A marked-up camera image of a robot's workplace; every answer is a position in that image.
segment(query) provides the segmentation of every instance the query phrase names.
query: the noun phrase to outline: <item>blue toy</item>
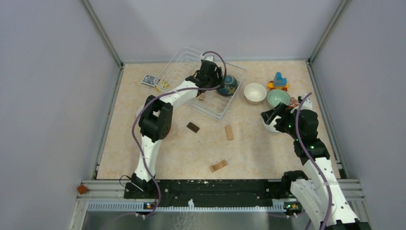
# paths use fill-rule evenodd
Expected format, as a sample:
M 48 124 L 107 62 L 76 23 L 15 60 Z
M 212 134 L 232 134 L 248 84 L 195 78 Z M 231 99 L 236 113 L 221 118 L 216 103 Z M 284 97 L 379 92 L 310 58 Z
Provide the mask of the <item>blue toy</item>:
M 227 75 L 224 79 L 224 87 L 217 89 L 217 93 L 223 96 L 232 96 L 238 88 L 237 79 L 231 75 Z
M 273 79 L 273 86 L 276 87 L 285 87 L 288 81 L 286 78 L 282 77 L 282 74 L 280 72 L 276 72 L 275 78 Z

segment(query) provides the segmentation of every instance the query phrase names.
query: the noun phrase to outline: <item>small figurine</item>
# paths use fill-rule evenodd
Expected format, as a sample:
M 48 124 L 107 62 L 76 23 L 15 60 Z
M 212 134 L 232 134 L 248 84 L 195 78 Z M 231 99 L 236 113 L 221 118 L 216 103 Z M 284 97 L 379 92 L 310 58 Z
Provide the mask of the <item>small figurine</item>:
M 218 88 L 217 93 L 223 96 L 232 96 L 238 88 L 237 79 L 231 75 L 227 75 L 224 79 L 224 87 Z
M 155 85 L 155 89 L 159 92 L 161 92 L 161 90 L 158 88 L 158 85 L 164 89 L 169 87 L 169 84 L 165 80 L 160 80 L 159 83 Z
M 288 108 L 296 108 L 299 105 L 299 101 L 295 99 L 294 97 L 291 98 L 291 101 L 289 102 Z
M 275 78 L 271 80 L 268 84 L 268 89 L 269 90 L 274 90 L 274 89 L 279 89 L 283 91 L 288 91 L 289 84 L 287 84 L 288 81 L 286 78 L 282 77 L 282 74 L 280 72 L 276 72 Z

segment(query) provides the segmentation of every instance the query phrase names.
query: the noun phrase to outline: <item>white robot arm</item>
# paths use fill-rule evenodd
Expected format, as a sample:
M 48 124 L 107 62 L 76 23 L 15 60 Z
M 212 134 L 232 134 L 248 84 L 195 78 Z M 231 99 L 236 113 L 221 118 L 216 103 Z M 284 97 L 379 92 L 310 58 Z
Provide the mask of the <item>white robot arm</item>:
M 162 140 L 170 131 L 173 110 L 187 100 L 197 97 L 200 93 L 223 85 L 222 70 L 214 63 L 213 56 L 209 56 L 202 59 L 200 69 L 187 77 L 178 87 L 159 97 L 151 95 L 147 98 L 144 108 L 137 117 L 142 135 L 140 144 L 134 135 L 136 123 L 133 126 L 133 137 L 140 145 L 142 152 L 138 166 L 131 176 L 131 189 L 139 189 L 144 192 L 151 188 L 151 179 L 155 177 L 158 150 Z
M 185 88 L 198 88 L 198 87 L 196 86 L 195 83 L 185 80 L 180 86 L 176 87 L 172 91 L 177 92 L 178 90 L 185 89 Z M 161 97 L 160 100 L 163 103 L 171 104 L 173 107 L 173 110 L 175 110 L 181 104 L 186 102 L 187 100 L 197 97 L 197 94 L 198 94 L 198 90 L 185 90 L 185 91 L 180 91 L 180 92 L 172 94 L 172 95 L 167 95 L 167 96 Z M 155 175 L 155 162 L 157 161 L 158 150 L 159 150 L 162 140 L 159 139 L 159 140 L 156 140 L 155 142 L 153 142 L 150 137 L 148 137 L 147 135 L 143 135 L 141 137 L 141 141 L 142 141 L 141 146 L 142 146 L 142 150 L 144 151 L 147 167 L 148 167 L 149 171 L 152 173 L 152 175 Z M 145 180 L 146 182 L 148 182 L 149 180 L 151 180 L 151 176 L 146 171 L 142 158 L 143 158 L 143 156 L 140 154 L 138 166 L 134 173 L 141 180 Z
M 313 184 L 310 183 L 307 176 L 302 171 L 285 172 L 282 178 L 282 184 L 286 184 L 290 192 L 298 199 L 306 213 L 310 217 L 315 229 L 320 229 L 326 214 L 328 214 L 325 226 L 327 229 L 354 229 L 354 230 L 370 230 L 369 224 L 361 223 L 346 201 L 344 194 L 334 175 L 330 155 L 324 143 L 317 138 L 318 120 L 317 114 L 312 111 L 312 103 L 307 96 L 302 102 L 300 111 L 298 130 L 303 145 L 307 149 L 310 157 L 315 161 L 315 164 L 305 154 L 296 132 L 295 117 L 297 108 L 292 109 L 284 104 L 279 104 L 274 109 L 261 113 L 265 127 L 272 132 L 282 132 L 291 135 L 295 140 L 293 142 L 294 151 L 301 159 L 304 169 L 312 178 Z M 329 203 L 329 192 L 331 191 L 331 204 Z

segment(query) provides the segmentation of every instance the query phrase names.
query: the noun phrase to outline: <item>gray wall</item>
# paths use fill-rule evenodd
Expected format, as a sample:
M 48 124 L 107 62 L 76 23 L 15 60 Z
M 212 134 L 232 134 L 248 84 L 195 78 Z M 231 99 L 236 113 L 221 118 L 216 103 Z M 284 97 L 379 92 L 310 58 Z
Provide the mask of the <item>gray wall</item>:
M 315 69 L 378 229 L 404 229 L 406 2 L 352 1 Z
M 182 46 L 232 59 L 308 58 L 340 0 L 90 0 L 123 62 Z
M 0 2 L 0 229 L 66 229 L 118 67 L 79 0 Z

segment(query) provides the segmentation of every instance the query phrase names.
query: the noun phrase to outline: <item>marble-patterned tabletop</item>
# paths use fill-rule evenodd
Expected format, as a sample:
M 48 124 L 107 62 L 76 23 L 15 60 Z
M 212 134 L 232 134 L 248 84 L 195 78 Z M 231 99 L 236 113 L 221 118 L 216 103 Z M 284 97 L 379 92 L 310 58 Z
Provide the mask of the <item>marble-patterned tabletop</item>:
M 280 179 L 285 171 L 302 170 L 293 150 L 293 140 L 287 134 L 267 131 L 260 113 L 269 110 L 263 101 L 248 104 L 244 87 L 252 82 L 264 86 L 276 72 L 287 78 L 291 97 L 312 92 L 310 100 L 319 119 L 318 137 L 325 143 L 335 162 L 320 108 L 314 94 L 305 61 L 247 61 L 230 62 L 248 70 L 248 74 L 220 121 L 187 105 L 173 113 L 172 130 L 162 142 L 156 163 L 157 179 Z M 97 175 L 97 179 L 118 179 L 131 176 L 139 159 L 139 149 L 131 135 L 137 110 L 146 98 L 160 94 L 141 84 L 146 74 L 157 76 L 166 63 L 126 64 L 112 120 Z M 197 133 L 186 126 L 189 122 L 200 127 Z M 227 141 L 225 126 L 231 125 L 234 140 Z M 135 133 L 140 138 L 140 128 Z M 228 165 L 212 172 L 210 166 L 226 160 Z M 336 164 L 334 173 L 339 178 Z

